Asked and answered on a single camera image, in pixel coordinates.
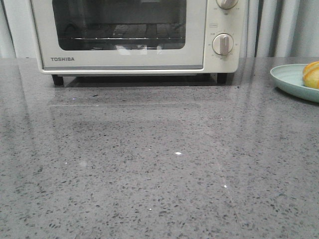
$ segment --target control knob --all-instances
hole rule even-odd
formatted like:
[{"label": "control knob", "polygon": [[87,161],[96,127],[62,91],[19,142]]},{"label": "control knob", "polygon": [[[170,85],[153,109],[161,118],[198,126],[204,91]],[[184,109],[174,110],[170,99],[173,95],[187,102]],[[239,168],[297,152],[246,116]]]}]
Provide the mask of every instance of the control knob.
[{"label": "control knob", "polygon": [[215,39],[213,40],[213,50],[218,54],[222,56],[228,55],[228,53],[233,49],[234,46],[234,40],[231,37],[231,35],[223,33],[219,34]]},{"label": "control knob", "polygon": [[216,0],[216,1],[217,1],[217,4],[219,5],[219,7],[222,9],[231,9],[238,2],[238,0]]}]

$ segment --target toaster oven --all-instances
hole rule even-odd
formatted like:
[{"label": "toaster oven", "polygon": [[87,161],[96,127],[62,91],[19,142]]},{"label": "toaster oven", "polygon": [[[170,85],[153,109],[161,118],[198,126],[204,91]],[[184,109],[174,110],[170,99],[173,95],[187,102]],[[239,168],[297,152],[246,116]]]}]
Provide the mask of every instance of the toaster oven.
[{"label": "toaster oven", "polygon": [[225,75],[238,67],[244,0],[29,0],[28,6],[39,70],[55,85],[70,75]]}]

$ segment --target curtain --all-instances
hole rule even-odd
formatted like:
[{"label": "curtain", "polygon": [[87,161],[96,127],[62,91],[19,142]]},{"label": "curtain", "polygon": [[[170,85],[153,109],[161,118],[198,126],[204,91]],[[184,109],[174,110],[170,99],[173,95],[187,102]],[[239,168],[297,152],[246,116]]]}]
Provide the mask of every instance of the curtain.
[{"label": "curtain", "polygon": [[[0,58],[35,57],[29,0],[0,0]],[[319,0],[245,1],[241,57],[319,56]]]},{"label": "curtain", "polygon": [[241,57],[319,56],[318,0],[246,0]]},{"label": "curtain", "polygon": [[13,43],[2,1],[0,1],[0,58],[15,58]]}]

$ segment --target glass window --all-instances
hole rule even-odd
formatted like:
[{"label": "glass window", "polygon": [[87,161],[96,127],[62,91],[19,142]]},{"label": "glass window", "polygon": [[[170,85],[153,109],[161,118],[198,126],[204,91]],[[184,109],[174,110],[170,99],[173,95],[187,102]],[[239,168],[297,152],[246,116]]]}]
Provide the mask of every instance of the glass window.
[{"label": "glass window", "polygon": [[181,49],[186,0],[53,0],[63,50]]}]

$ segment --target black foot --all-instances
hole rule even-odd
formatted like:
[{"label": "black foot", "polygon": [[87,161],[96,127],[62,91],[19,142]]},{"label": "black foot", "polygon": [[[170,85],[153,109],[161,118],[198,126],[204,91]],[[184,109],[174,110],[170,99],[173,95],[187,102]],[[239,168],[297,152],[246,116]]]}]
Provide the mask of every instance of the black foot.
[{"label": "black foot", "polygon": [[227,81],[227,73],[218,73],[217,74],[217,83],[225,84]]},{"label": "black foot", "polygon": [[52,75],[53,83],[55,86],[63,86],[63,77],[58,75]]}]

